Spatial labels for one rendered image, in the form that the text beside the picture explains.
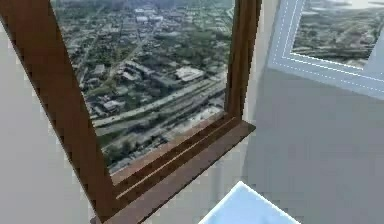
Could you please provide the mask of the pale blue flat top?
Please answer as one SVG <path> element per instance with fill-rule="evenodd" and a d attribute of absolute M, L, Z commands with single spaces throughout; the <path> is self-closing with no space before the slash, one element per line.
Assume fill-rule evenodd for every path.
<path fill-rule="evenodd" d="M 301 224 L 239 181 L 197 224 Z"/>

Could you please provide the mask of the brown wooden framed window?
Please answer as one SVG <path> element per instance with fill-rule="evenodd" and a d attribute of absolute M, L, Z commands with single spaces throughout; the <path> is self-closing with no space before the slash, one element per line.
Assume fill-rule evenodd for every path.
<path fill-rule="evenodd" d="M 242 117 L 262 0 L 236 0 L 225 111 L 110 174 L 49 0 L 0 0 L 21 64 L 96 214 L 92 224 L 144 224 L 255 129 Z"/>

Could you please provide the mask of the white framed window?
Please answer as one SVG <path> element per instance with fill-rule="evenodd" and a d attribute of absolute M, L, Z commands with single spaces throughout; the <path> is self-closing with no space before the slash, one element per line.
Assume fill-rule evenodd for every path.
<path fill-rule="evenodd" d="M 384 0 L 280 0 L 267 65 L 384 100 Z"/>

